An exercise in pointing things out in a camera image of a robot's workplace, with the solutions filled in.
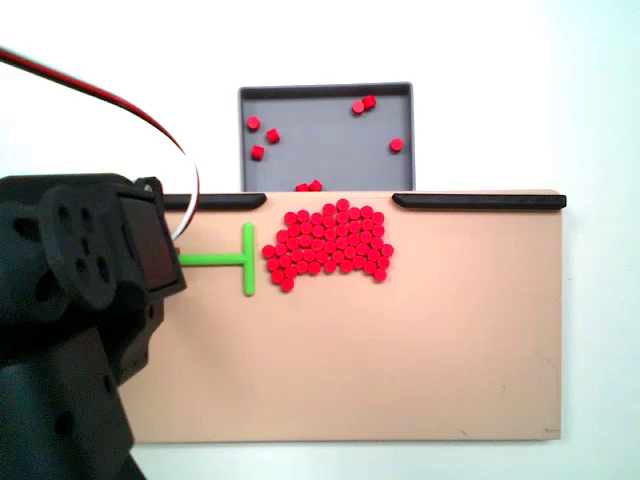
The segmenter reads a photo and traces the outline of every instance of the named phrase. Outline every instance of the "pile of red pieces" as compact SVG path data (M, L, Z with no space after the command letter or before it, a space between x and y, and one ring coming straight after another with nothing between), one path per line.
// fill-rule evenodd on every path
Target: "pile of red pieces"
M266 245L262 255L273 283L293 290L298 275L332 274L363 270L377 282L387 278L393 247L384 243L384 214L373 208L352 207L346 199L327 203L321 212L287 212L286 229L276 234L277 244Z

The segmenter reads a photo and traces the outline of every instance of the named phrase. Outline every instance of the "wooden board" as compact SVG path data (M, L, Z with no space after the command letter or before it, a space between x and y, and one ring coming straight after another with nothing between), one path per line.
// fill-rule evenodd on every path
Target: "wooden board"
M268 194L201 212L182 253L256 254L287 211L341 197L386 215L386 282L362 272L296 279L260 257L185 269L150 363L121 388L138 442L552 439L560 436L560 211L416 211L385 192ZM171 227L180 219L168 213Z

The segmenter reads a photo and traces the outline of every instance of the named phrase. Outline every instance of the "white wall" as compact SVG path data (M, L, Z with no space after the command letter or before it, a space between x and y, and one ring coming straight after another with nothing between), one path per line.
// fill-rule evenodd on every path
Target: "white wall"
M562 440L137 447L150 479L640 477L637 1L22 0L0 45L156 117L206 192L240 188L240 86L409 80L418 189L568 196ZM0 64L0 175L99 171L189 185L151 127Z

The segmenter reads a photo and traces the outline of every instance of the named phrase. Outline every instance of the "red bead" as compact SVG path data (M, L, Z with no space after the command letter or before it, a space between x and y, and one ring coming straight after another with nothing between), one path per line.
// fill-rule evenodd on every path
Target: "red bead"
M297 223L289 225L289 228L287 228L287 233L289 233L290 237L297 237L298 235L300 235L300 225L298 225Z
M333 252L333 255L331 255L331 260L336 263L342 263L344 261L344 252L342 250L336 250Z
M271 258L276 254L276 247L273 245L265 245L262 247L262 256L264 258Z
M338 232L335 228L327 228L324 231L324 238L326 238L327 240L335 240L337 236Z
M384 227L382 225L374 225L371 233L373 233L374 237L381 237L384 235Z
M360 235L358 235L357 233L352 233L347 237L347 240L349 242L349 245L351 245L352 247L357 247L360 244Z
M329 254L324 250L320 250L318 253L316 253L316 262L324 263L327 260L329 260Z
M353 270L353 262L351 260L344 260L340 264L340 270L342 271L342 273L349 273Z
M402 150L404 148L404 142L402 140L400 140L399 138L394 138L393 140L391 140L391 143L389 144L389 147L395 153L398 153L400 150Z
M258 145L254 145L251 149L251 158L254 160L262 160L262 156L264 155L264 147L259 147Z
M348 259L352 259L353 257L356 256L356 249L351 245L349 245L347 248L344 249L344 256L347 257Z
M300 235L300 240L298 243L300 243L301 247L307 248L311 245L311 235Z
M359 243L356 246L356 252L358 255L366 255L369 252L369 245L366 243Z
M289 238L289 232L287 232L286 230L280 230L278 233L276 233L276 239L280 243L286 242L288 238Z
M296 248L298 248L298 239L289 237L289 240L287 240L287 248L289 250L295 250Z
M368 205L362 207L360 209L360 215L362 215L362 218L371 218L371 215L373 215L373 208Z
M284 255L288 251L289 251L289 249L287 248L287 246L284 243L279 243L278 245L276 245L276 255L281 257L282 255Z
M333 203L327 203L324 207L322 207L322 213L325 215L335 215L336 206Z
M275 128L272 128L267 132L267 138L269 139L269 142L276 143L278 140L280 140L280 134Z
M360 255L356 255L356 256L353 258L353 266L354 266L355 268L360 269L360 268L364 267L364 264L365 264L365 259L364 259L364 257L361 257Z
M247 127L249 130L257 130L260 128L260 119L258 117L247 118Z
M291 260L293 260L294 262L299 262L300 260L302 260L302 250L296 248L294 251L292 251Z
M333 273L338 268L338 264L333 260L327 260L324 262L324 271L327 273Z
M367 258L372 262L375 262L380 258L380 251L376 249L369 250L369 252L367 253Z
M380 237L373 237L371 239L371 248L380 249L382 248L382 245L384 245L384 242Z
M378 267L376 267L376 262L367 262L364 264L364 273L368 275L373 275Z
M319 274L320 270L322 270L322 265L320 265L318 262L311 262L309 264L309 273L311 275Z
M267 261L267 270L270 272L274 272L280 267L280 259L278 258L270 258Z
M371 220L370 218L365 218L360 222L360 227L363 230L371 230L373 228L373 220Z
M378 268L386 270L387 268L389 268L389 265L391 265L391 260L389 260L387 257L380 257L378 259Z
M349 200L347 200L346 198L341 198L336 202L336 208L340 212L346 212L347 210L349 210Z
M311 215L311 223L313 223L314 225L322 225L322 220L324 220L324 217L321 213L316 212Z
M300 260L298 263L296 263L296 269L298 270L298 273L302 275L303 273L307 273L309 271L309 264L304 260Z
M316 238L311 242L311 248L316 252L319 252L324 248L324 242L319 238Z
M367 95L362 99L362 103L365 110L370 110L376 106L376 97L374 97L373 95Z
M373 274L373 278L376 279L376 282L384 282L387 278L387 272L385 270L376 270L376 273Z
M390 257L391 255L393 255L393 247L386 243L382 246L382 248L380 248L380 253L385 257Z
M291 290L293 290L293 279L291 278L285 278L282 281L282 285L280 285L280 288L282 288L283 292L290 292Z
M313 250L305 250L302 256L306 262L311 263L316 259L316 252Z
M313 236L316 238L324 237L324 227L322 225L316 225L313 227Z
M276 285L282 283L282 280L284 280L284 272L282 270L274 270L271 273L271 281Z
M312 192L319 192L320 190L322 190L322 184L319 181L314 180L309 185L309 190L311 190Z
M371 219L373 220L373 223L380 225L382 222L384 222L384 213L376 212L371 216Z
M296 219L298 220L298 223L308 222L309 212L306 210L298 210L298 213L296 214Z
M287 212L284 214L284 223L286 223L287 225L292 225L296 223L297 220L298 216L293 212Z
M336 238L336 248L340 250L344 250L349 246L349 242L347 241L347 237L338 237Z

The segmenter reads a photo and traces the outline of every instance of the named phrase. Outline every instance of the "red piece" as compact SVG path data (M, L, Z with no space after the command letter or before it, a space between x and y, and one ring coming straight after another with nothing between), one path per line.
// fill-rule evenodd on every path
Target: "red piece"
M276 255L278 255L279 257L284 255L288 251L289 251L289 249L287 248L287 246L284 243L279 243L278 245L276 245Z
M353 270L353 262L351 260L344 260L340 264L340 270L342 271L342 273L349 273Z
M336 248L340 250L344 250L349 246L349 242L347 241L347 237L338 237L336 238Z
M322 225L316 225L313 227L313 236L316 238L324 237L324 227Z
M373 234L371 232L362 232L360 234L360 241L362 243L369 243L372 238L373 238Z
M331 240L325 242L324 251L327 252L327 253L335 252L336 251L336 243L332 242Z
M267 260L267 270L275 272L280 266L280 260L278 258L270 258Z
M284 280L284 272L282 270L274 270L271 273L271 281L276 285L282 283L282 280Z
M324 242L319 238L316 238L311 242L311 248L316 252L319 252L324 248Z
M333 203L327 203L324 207L322 207L322 213L324 213L325 215L335 215L336 206Z
M264 258L271 258L276 254L276 247L273 245L265 245L262 247L262 256Z
M308 222L309 218L309 212L307 210L298 210L298 213L296 214L298 223Z
M290 292L291 290L293 290L293 279L285 278L282 281L282 285L280 285L280 287L282 288L283 292L285 293Z
M295 250L296 248L298 248L298 239L289 237L289 240L287 240L287 248L289 250Z
M287 232L286 230L280 230L278 233L276 233L276 239L280 243L286 242L288 238L289 238L289 232Z
M303 273L307 273L309 271L309 264L304 260L300 260L296 263L296 269L298 269L298 273L302 275Z
M351 260L353 257L356 256L356 249L351 245L349 245L347 248L344 249L344 256L347 257L349 260Z
M324 238L326 238L327 240L335 240L337 236L338 232L335 228L327 228L324 231Z
M367 95L362 99L362 103L364 104L365 110L370 110L376 106L376 97L373 95Z
M312 192L319 192L320 190L322 190L322 184L319 181L314 180L313 182L311 182L311 184L309 184L309 190L311 190Z
M329 254L324 250L320 250L316 253L316 262L325 263L327 260L329 260Z
M280 134L275 128L272 128L267 132L267 138L269 139L269 142L276 143L280 140Z
M365 264L365 259L364 257L361 257L360 255L356 255L353 258L353 266L357 269L361 269L362 267L364 267Z
M300 235L299 244L301 247L307 248L311 246L311 235Z
M349 200L347 200L346 198L341 198L336 202L336 208L340 212L346 212L347 210L349 210Z
M324 217L321 213L316 212L311 215L311 223L313 223L314 225L322 225L322 220L324 220Z
M383 254L385 257L390 257L391 255L393 255L393 247L388 243L386 243L380 249L380 253Z
M384 227L382 225L374 225L371 233L373 233L374 237L381 237L384 235Z
M259 147L258 145L254 145L251 149L251 158L254 160L262 160L262 156L264 155L264 147Z
M342 263L344 261L344 252L342 250L336 250L333 252L333 255L331 255L331 260L336 263Z
M311 262L309 264L309 273L311 275L319 274L320 270L322 270L322 265L320 265L318 262Z
M389 144L389 148L391 148L391 150L394 153L398 153L400 150L404 148L404 142L399 138L394 138L393 140L391 140L391 143Z
M314 250L305 250L302 256L306 262L311 263L316 259L316 252Z
M364 273L367 275L373 275L378 267L376 267L376 262L367 262L364 264Z
M366 255L369 252L369 245L367 245L366 243L359 243L356 246L356 253L358 255Z
M291 252L291 260L293 260L294 262L299 262L300 260L302 260L302 250L300 250L299 248L293 250Z
M247 118L247 127L249 130L257 130L260 128L260 119L258 117Z
M371 215L371 220L373 220L373 223L375 223L376 225L380 225L382 222L384 222L384 213L374 213L373 215Z
M287 225L293 225L298 220L298 216L293 212L287 212L284 214L284 223Z
M372 262L375 262L376 260L378 260L380 258L380 251L376 250L375 248L372 248L367 253L367 258L369 260L371 260Z
M327 260L326 262L324 262L324 271L327 273L333 273L336 271L336 268L338 268L338 264L336 262L334 262L333 260Z
M387 272L385 270L376 270L376 273L373 274L373 278L376 279L376 282L384 282L387 278Z
M360 215L362 215L362 218L371 218L371 215L373 215L373 208L368 205L362 207L360 209Z

